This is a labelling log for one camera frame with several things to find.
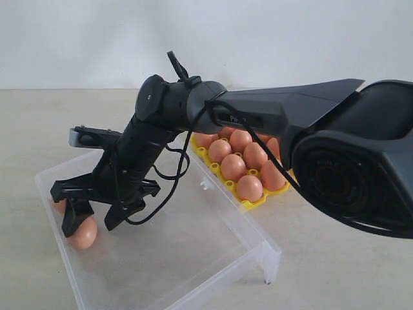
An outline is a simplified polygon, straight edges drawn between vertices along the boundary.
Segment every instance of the white wall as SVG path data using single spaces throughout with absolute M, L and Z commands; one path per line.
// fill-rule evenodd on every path
M 137 88 L 192 74 L 233 87 L 413 80 L 413 1 L 2 0 L 0 88 Z

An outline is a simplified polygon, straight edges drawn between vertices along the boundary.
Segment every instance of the plastic box lid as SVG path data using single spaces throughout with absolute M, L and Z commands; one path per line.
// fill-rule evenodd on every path
M 177 138 L 170 146 L 182 144 Z M 281 249 L 191 150 L 187 174 L 151 221 L 122 223 L 109 232 L 103 221 L 109 206 L 91 201 L 97 240 L 85 251 L 72 249 L 60 228 L 63 217 L 52 207 L 50 188 L 56 180 L 90 172 L 102 152 L 94 150 L 35 177 L 80 310 L 192 310 L 258 266 L 265 283 L 276 279 Z M 164 150 L 156 165 L 174 175 L 177 161 L 177 155 Z M 133 220 L 148 215 L 172 186 L 152 170 L 147 178 L 157 180 L 161 192 L 145 198 L 146 208 Z

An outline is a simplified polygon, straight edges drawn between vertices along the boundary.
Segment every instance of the egg tray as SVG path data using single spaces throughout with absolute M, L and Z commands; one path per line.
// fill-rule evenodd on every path
M 261 197 L 260 200 L 258 200 L 257 202 L 251 202 L 248 200 L 242 200 L 239 198 L 237 192 L 236 192 L 236 182 L 234 181 L 226 181 L 222 175 L 221 175 L 221 166 L 218 163 L 212 163 L 208 157 L 208 150 L 204 147 L 198 147 L 195 143 L 194 137 L 192 136 L 190 139 L 191 142 L 191 146 L 194 150 L 194 152 L 197 154 L 198 157 L 200 157 L 204 164 L 212 171 L 212 173 L 214 173 L 217 178 L 221 181 L 222 184 L 224 184 L 224 186 L 234 195 L 234 197 L 236 198 L 236 200 L 241 203 L 241 208 L 244 211 L 250 211 L 252 209 L 255 209 L 256 207 L 262 205 L 263 203 L 266 202 L 267 198 L 269 196 L 275 196 L 275 195 L 280 195 L 283 194 L 284 192 L 287 192 L 290 184 L 289 182 L 286 182 L 286 184 L 284 185 L 284 187 L 282 187 L 281 189 L 277 190 L 277 191 L 269 191 L 268 189 L 263 187 L 263 196 Z M 237 154 L 238 156 L 240 156 L 241 158 L 243 157 L 241 153 L 239 152 L 235 152 L 234 154 Z M 247 174 L 256 176 L 257 178 L 259 178 L 259 171 L 256 169 L 249 169 L 247 171 Z

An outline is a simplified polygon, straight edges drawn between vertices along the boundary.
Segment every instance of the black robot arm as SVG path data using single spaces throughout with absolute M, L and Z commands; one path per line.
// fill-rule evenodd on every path
M 179 81 L 148 78 L 122 134 L 72 129 L 72 146 L 105 151 L 90 174 L 52 187 L 55 202 L 66 199 L 65 236 L 93 214 L 89 201 L 112 205 L 105 218 L 110 230 L 123 220 L 134 223 L 128 217 L 145 207 L 145 196 L 160 190 L 145 176 L 167 144 L 188 131 L 187 147 L 192 132 L 212 134 L 231 126 L 255 138 L 256 133 L 280 137 L 282 166 L 258 143 L 287 178 L 286 170 L 294 171 L 298 183 L 288 180 L 320 211 L 370 233 L 413 238 L 410 83 L 382 81 L 358 92 L 362 80 L 344 79 L 230 92 L 218 82 L 189 77 L 173 53 L 168 56 Z

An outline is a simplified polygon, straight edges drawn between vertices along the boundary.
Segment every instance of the egg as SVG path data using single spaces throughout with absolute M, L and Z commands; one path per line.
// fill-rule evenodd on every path
M 225 156 L 232 153 L 231 145 L 225 140 L 212 142 L 208 149 L 208 158 L 212 163 L 221 163 Z
M 267 136 L 265 134 L 257 134 L 257 136 L 264 143 L 267 143 L 269 141 L 269 139 L 271 139 L 270 136 Z
M 236 154 L 225 156 L 221 162 L 221 175 L 228 181 L 237 182 L 240 177 L 247 174 L 247 166 L 241 157 Z
M 217 134 L 200 134 L 198 132 L 194 133 L 194 140 L 195 144 L 198 147 L 204 147 L 206 149 L 211 146 L 212 142 L 215 140 L 218 140 L 218 135 Z
M 268 155 L 257 142 L 252 142 L 245 148 L 243 159 L 248 169 L 259 171 L 264 162 L 268 160 Z
M 272 161 L 266 161 L 260 171 L 261 183 L 269 191 L 278 191 L 287 182 Z
M 236 129 L 231 134 L 230 144 L 234 152 L 244 152 L 250 143 L 252 143 L 252 137 L 247 131 Z
M 254 203 L 263 196 L 263 185 L 256 176 L 246 175 L 238 180 L 236 191 L 241 200 Z
M 232 127 L 223 127 L 220 132 L 218 132 L 218 136 L 220 138 L 230 139 L 231 134 L 235 131 L 235 128 Z
M 85 219 L 75 233 L 67 238 L 70 246 L 76 250 L 82 251 L 89 248 L 97 236 L 97 223 L 92 216 Z
M 279 155 L 279 143 L 277 138 L 271 138 L 267 142 L 266 146 L 269 148 L 270 152 L 278 159 L 280 160 L 280 155 Z
M 59 202 L 52 202 L 53 208 L 60 214 L 65 213 L 66 210 L 66 200 L 63 199 Z

